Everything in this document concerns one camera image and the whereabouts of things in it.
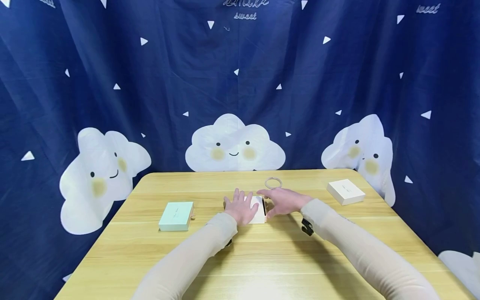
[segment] hair tie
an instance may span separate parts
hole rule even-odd
[[[278,182],[280,183],[280,186],[278,186],[279,188],[282,187],[282,181],[281,181],[279,178],[277,178],[277,177],[269,177],[269,178],[267,178],[267,180],[265,180],[265,186],[266,186],[267,188],[269,188],[269,189],[271,189],[271,190],[274,189],[274,188],[272,188],[271,186],[269,186],[268,183],[267,183],[267,182],[268,182],[269,180],[271,180],[271,179],[276,180],[276,181],[278,181]]]

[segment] table surface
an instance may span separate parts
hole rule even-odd
[[[285,188],[323,200],[390,246],[442,299],[473,299],[375,190],[348,169],[148,174],[55,299],[129,299],[158,260],[223,210],[225,195],[236,187],[255,192],[272,176]],[[365,192],[363,202],[336,202],[326,186],[342,179]],[[196,219],[189,231],[160,232],[162,212],[175,201],[193,201]],[[232,246],[207,261],[183,299],[383,299],[334,245],[303,233],[301,219],[294,213],[240,228]]]

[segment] beige sleeve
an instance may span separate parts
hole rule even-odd
[[[301,213],[315,232],[337,246],[362,277],[388,300],[440,299],[431,284],[398,253],[322,201]]]
[[[237,234],[237,222],[217,214],[162,258],[140,282],[133,300],[179,300],[209,257],[223,249]]]

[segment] blue curtain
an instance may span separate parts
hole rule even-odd
[[[479,14],[0,0],[0,295],[54,298],[149,172],[352,168],[480,298]]]

